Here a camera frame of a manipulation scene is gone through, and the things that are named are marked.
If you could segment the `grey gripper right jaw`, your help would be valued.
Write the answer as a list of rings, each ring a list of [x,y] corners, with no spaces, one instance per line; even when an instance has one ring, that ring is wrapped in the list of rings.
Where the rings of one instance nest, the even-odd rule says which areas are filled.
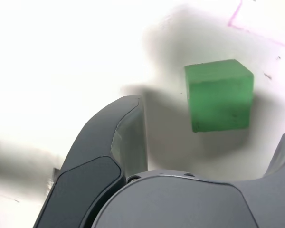
[[[129,183],[94,228],[285,228],[285,133],[264,177],[223,183],[157,174]]]

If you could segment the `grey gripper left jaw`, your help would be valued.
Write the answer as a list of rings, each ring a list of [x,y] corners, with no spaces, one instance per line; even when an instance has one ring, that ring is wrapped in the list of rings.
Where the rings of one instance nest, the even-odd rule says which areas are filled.
[[[127,179],[147,169],[143,100],[124,96],[84,125],[34,226],[91,226],[102,206]]]

